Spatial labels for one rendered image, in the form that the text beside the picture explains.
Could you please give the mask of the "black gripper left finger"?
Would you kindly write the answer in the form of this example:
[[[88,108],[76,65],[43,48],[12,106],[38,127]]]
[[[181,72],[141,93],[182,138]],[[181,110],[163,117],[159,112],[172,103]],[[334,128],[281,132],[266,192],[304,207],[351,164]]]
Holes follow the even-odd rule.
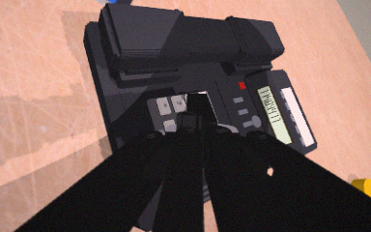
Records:
[[[162,182],[152,232],[205,232],[202,130],[186,93],[165,135],[141,131],[14,232],[130,232]]]

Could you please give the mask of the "black telephone handset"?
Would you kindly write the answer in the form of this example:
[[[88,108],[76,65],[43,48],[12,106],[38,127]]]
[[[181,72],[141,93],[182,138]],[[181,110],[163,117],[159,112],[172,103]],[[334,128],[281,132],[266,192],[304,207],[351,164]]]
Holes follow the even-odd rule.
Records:
[[[264,66],[285,51],[273,22],[232,15],[106,3],[98,27],[109,67],[126,75],[169,73],[193,63]]]

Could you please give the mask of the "yellow short cylinder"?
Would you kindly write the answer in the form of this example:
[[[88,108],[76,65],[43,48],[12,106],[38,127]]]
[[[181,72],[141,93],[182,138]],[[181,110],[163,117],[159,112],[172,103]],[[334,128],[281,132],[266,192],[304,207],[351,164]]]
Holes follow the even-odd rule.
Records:
[[[371,196],[371,179],[354,179],[351,185]]]

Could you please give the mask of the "blue notebook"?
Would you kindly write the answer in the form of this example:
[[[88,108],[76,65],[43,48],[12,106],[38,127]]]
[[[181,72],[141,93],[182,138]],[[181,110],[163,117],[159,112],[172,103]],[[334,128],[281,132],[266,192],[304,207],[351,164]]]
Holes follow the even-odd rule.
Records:
[[[96,0],[96,1],[102,3],[105,6],[105,3],[108,3],[108,2],[130,5],[132,0]]]

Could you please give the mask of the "black desk phone base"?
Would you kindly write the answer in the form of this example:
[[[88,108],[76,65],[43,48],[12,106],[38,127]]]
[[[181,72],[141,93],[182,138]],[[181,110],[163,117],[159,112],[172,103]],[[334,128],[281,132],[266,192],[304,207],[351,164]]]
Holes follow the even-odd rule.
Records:
[[[186,112],[186,93],[207,94],[217,122],[241,136],[263,131],[304,156],[318,147],[288,74],[269,71],[271,62],[193,63],[173,72],[126,75],[108,67],[97,21],[85,25],[83,42],[112,154],[141,131],[165,135],[177,114]]]

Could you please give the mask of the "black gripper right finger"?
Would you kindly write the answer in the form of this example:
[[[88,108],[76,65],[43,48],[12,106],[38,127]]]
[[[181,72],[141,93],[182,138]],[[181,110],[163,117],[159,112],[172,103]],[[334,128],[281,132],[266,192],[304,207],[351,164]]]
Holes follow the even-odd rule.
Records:
[[[219,124],[197,98],[218,232],[371,232],[371,196],[266,132]]]

